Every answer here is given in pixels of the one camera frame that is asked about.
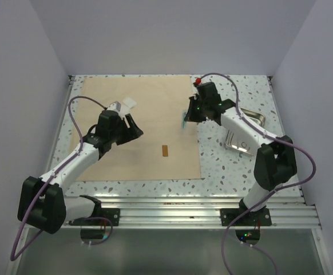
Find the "stainless steel tray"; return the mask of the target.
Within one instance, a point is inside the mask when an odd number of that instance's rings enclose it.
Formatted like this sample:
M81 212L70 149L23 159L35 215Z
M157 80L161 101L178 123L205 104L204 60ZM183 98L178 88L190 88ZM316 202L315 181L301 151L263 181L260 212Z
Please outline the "stainless steel tray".
M265 116L261 113L242 108L240 113L255 127L264 131ZM250 125L240 118L235 107L229 108L221 117L222 126L227 130L225 148L255 156L259 141L263 138Z

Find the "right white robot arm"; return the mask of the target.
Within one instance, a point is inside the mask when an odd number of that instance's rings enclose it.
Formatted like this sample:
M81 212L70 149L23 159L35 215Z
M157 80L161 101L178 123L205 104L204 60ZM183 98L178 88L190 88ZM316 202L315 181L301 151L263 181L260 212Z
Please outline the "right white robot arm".
M212 120L219 126L243 138L248 149L255 154L253 174L255 183L241 200L238 217L245 225L253 224L267 204L266 196L297 174L294 149L287 136L271 140L272 134L255 124L230 100L222 100L213 82L194 83L197 93L189 98L184 121L202 123Z

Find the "brown adhesive bandage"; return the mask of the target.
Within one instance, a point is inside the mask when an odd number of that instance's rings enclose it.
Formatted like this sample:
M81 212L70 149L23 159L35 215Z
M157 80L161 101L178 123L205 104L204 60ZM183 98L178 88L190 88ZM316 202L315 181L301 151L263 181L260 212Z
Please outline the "brown adhesive bandage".
M162 145L162 156L163 157L168 157L168 146L167 145Z

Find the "green white packet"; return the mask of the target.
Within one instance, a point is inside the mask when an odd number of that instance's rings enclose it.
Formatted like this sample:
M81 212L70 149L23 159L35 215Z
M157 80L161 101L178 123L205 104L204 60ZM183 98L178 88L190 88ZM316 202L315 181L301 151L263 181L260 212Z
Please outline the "green white packet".
M186 125L186 115L187 115L187 110L183 110L183 113L182 113L182 122L181 122L181 127L182 129L185 129L185 125Z

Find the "white gauze pad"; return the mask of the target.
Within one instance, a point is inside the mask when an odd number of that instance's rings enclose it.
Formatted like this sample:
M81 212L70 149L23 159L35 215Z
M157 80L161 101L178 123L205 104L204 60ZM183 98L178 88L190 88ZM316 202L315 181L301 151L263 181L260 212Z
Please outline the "white gauze pad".
M130 97L125 98L123 100L123 103L130 109L134 108L137 105L137 103L134 100L132 100Z

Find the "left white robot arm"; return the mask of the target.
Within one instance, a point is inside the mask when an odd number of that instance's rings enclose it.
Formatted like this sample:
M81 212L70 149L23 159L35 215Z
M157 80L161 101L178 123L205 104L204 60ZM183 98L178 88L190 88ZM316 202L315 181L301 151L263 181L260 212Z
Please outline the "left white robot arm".
M66 191L90 166L112 148L143 135L132 115L121 117L115 111L102 111L76 149L59 165L38 178L28 177L21 190L18 220L49 234L65 222L83 219L90 225L102 219L101 202L88 195L67 198Z

